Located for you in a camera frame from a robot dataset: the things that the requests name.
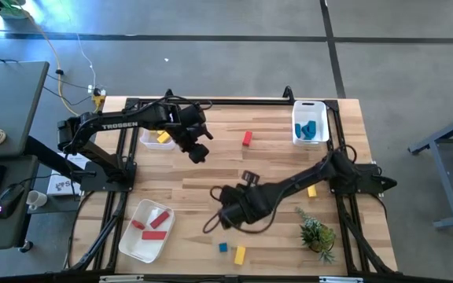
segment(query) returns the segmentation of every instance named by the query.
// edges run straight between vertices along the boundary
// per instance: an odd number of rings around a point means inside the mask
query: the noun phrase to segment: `cup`
[[[28,199],[26,200],[26,204],[29,204],[29,209],[35,210],[36,208],[42,207],[43,205],[46,204],[46,194],[36,192],[32,190],[28,194]]]

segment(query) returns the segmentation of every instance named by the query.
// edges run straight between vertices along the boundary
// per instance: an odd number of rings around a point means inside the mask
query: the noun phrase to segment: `wooden table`
[[[104,112],[121,110],[126,99],[107,97]],[[339,106],[346,143],[356,148],[357,162],[369,163],[370,147],[359,101],[342,99],[339,100]],[[206,116],[214,140],[200,139],[199,142],[210,150],[206,162],[202,164],[193,164],[188,155],[177,148],[169,152],[151,151],[139,143],[135,156],[138,163],[137,178],[134,190],[129,194],[123,232],[142,199],[154,200],[174,209],[176,220],[160,258],[154,263],[145,264],[119,253],[116,273],[346,275],[337,206],[334,196],[329,193],[327,182],[317,184],[316,198],[309,198],[307,192],[302,191],[284,199],[278,208],[274,225],[265,233],[247,235],[221,227],[210,234],[202,233],[205,222],[219,208],[219,204],[209,196],[211,187],[225,184],[234,186],[241,181],[244,170],[259,174],[262,183],[278,182],[312,166],[326,154],[325,146],[306,149],[292,144],[291,111],[291,106],[213,106],[206,111]],[[253,132],[248,148],[241,144],[247,130]],[[114,153],[118,136],[117,130],[98,133],[96,144]],[[105,198],[106,193],[95,193],[79,214],[72,250],[74,263],[98,235]],[[369,195],[357,195],[357,201],[365,238],[385,264],[396,270],[382,206]],[[302,221],[294,211],[296,206],[335,230],[335,263],[319,262],[317,254],[302,246],[299,227]],[[249,228],[260,228],[267,221],[264,219]],[[218,244],[224,241],[229,245],[228,253],[219,252]],[[351,243],[355,265],[359,267],[357,245],[352,235]],[[238,245],[246,247],[242,266],[234,264]],[[109,257],[111,238],[106,246],[105,263]]]

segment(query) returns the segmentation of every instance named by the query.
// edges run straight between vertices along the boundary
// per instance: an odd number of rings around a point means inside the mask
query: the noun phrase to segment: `yellow block in bin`
[[[237,252],[235,253],[234,263],[242,265],[244,263],[245,248],[242,246],[237,247]]]
[[[315,192],[315,185],[309,186],[307,188],[308,197],[316,197],[318,194]]]
[[[160,135],[160,137],[157,138],[157,141],[159,143],[165,143],[170,137],[171,136],[167,132],[164,132]]]

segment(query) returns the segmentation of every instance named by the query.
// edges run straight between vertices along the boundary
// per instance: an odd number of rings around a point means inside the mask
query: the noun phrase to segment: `red block in tray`
[[[242,145],[244,146],[249,146],[249,143],[251,143],[251,137],[252,137],[252,132],[251,131],[246,131],[244,135],[244,141],[242,141]]]
[[[139,221],[132,220],[132,225],[134,225],[134,227],[141,229],[141,230],[145,229],[145,226]]]
[[[163,240],[167,235],[166,231],[142,231],[143,240]]]
[[[158,215],[158,217],[150,223],[151,227],[156,229],[158,226],[160,226],[160,224],[162,224],[163,221],[165,221],[165,219],[169,218],[169,216],[170,216],[169,212],[164,211],[161,215]]]

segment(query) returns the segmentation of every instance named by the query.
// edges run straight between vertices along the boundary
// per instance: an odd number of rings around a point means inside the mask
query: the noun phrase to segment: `gray floor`
[[[121,7],[101,0],[77,7],[61,1],[64,6],[41,0],[26,9],[49,32],[325,35],[318,0],[126,0]],[[335,36],[453,38],[453,1],[327,2]],[[32,28],[26,21],[0,20],[0,30],[35,32]],[[78,43],[53,44],[67,80],[90,84]],[[109,95],[158,95],[170,87],[182,95],[277,97],[289,84],[299,97],[337,97],[324,42],[84,41],[83,47]],[[42,40],[0,39],[0,57],[49,61],[50,70],[56,68]],[[453,120],[453,44],[340,43],[337,57],[346,96],[361,101],[374,159],[399,182],[385,194],[385,203],[400,271],[453,279],[453,228],[432,226],[433,220],[451,215],[433,159],[406,150]],[[46,85],[57,89],[51,79]],[[70,86],[64,92],[72,101],[86,95]],[[85,103],[75,109],[92,107]],[[56,97],[43,92],[31,132],[55,148],[56,122],[69,115]],[[28,235],[36,249],[26,255],[0,251],[0,276],[59,270],[71,221],[72,215],[33,216]]]

